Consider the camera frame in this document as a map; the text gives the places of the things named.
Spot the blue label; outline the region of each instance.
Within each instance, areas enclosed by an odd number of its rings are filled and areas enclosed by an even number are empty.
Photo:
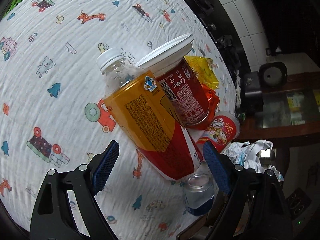
[[[198,208],[194,209],[194,208],[190,208],[188,206],[186,208],[187,208],[188,212],[194,216],[203,216],[210,211],[210,209],[212,208],[212,204],[213,204],[213,197]]]
[[[156,88],[157,88],[157,83],[156,83],[155,79],[150,78],[149,76],[146,76],[146,82],[144,84],[144,89],[149,92],[152,92]]]

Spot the red can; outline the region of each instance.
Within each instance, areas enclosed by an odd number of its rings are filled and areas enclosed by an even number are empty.
[[[185,125],[197,124],[207,117],[209,101],[199,80],[184,59],[156,79]]]

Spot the white bottle cap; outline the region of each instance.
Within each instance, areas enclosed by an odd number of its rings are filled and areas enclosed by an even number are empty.
[[[118,60],[123,59],[124,56],[121,54],[121,50],[118,48],[110,48],[103,52],[96,60],[100,71],[103,73],[107,67],[114,65]]]

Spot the blue gripper pad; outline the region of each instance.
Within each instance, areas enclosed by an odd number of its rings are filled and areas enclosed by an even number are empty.
[[[226,170],[227,167],[225,167],[220,161],[220,153],[217,152],[215,147],[209,141],[204,143],[202,152],[219,190],[229,195],[231,193],[229,173]]]
[[[111,141],[107,149],[104,151],[104,157],[92,175],[92,186],[94,195],[102,191],[109,175],[119,156],[119,144],[116,141]]]

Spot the clear plastic bottle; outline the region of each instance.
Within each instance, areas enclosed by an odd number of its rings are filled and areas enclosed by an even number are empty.
[[[97,58],[97,65],[102,75],[105,75],[105,98],[146,72],[140,67],[126,63],[125,57],[117,48],[108,49],[101,54]]]
[[[102,53],[97,65],[105,106],[153,167],[173,180],[195,172],[202,155],[152,72],[127,64],[116,48]]]

